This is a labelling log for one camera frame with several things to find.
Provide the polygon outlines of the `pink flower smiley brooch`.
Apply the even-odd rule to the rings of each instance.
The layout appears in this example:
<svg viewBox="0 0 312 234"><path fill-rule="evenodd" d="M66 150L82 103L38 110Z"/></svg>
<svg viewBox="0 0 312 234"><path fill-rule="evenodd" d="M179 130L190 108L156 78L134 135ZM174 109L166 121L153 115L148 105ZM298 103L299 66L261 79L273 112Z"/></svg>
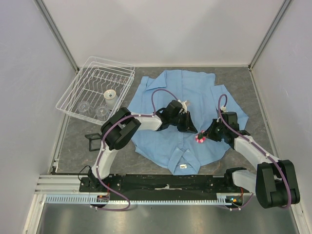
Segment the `pink flower smiley brooch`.
<svg viewBox="0 0 312 234"><path fill-rule="evenodd" d="M201 131L195 136L197 143L203 143L206 140L205 132Z"/></svg>

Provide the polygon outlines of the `light blue button shirt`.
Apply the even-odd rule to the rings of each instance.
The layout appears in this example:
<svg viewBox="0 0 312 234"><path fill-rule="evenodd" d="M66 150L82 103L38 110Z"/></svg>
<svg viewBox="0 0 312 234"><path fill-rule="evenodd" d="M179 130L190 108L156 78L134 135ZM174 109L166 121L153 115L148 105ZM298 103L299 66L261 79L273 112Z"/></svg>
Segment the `light blue button shirt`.
<svg viewBox="0 0 312 234"><path fill-rule="evenodd" d="M226 94L228 111L238 116L244 129L248 116L224 85L215 85L215 74L185 70L165 70L157 78L143 77L128 109L137 114L150 114L166 107L175 97L188 100L188 111L198 131L206 130L217 118L218 99ZM132 137L136 152L174 175L196 175L201 166L220 160L230 148L224 141L198 143L195 135L182 133L175 126L163 131L137 131Z"/></svg>

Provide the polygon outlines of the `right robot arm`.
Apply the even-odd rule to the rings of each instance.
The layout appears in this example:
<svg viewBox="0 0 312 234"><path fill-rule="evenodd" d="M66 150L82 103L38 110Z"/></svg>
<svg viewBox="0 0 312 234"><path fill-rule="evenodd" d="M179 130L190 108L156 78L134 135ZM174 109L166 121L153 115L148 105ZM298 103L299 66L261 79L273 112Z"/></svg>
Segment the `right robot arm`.
<svg viewBox="0 0 312 234"><path fill-rule="evenodd" d="M300 202L293 163L273 156L257 144L247 131L240 130L235 112L221 112L220 117L213 119L207 130L196 136L198 143L206 139L224 141L256 169L256 174L245 168L228 169L227 177L223 179L223 186L227 191L234 192L242 187L255 193L259 204L265 209L288 208Z"/></svg>

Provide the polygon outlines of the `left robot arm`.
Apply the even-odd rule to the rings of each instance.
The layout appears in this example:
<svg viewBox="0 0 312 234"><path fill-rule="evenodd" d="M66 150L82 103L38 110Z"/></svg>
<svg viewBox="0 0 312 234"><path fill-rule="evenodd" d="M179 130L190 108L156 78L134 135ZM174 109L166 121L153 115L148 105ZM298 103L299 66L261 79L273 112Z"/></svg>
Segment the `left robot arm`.
<svg viewBox="0 0 312 234"><path fill-rule="evenodd" d="M162 131L172 125L179 132L196 134L188 104L188 101L172 100L167 107L152 114L135 114L124 107L118 110L101 127L101 146L96 162L87 176L80 179L79 190L93 193L105 190L117 151L125 147L137 131Z"/></svg>

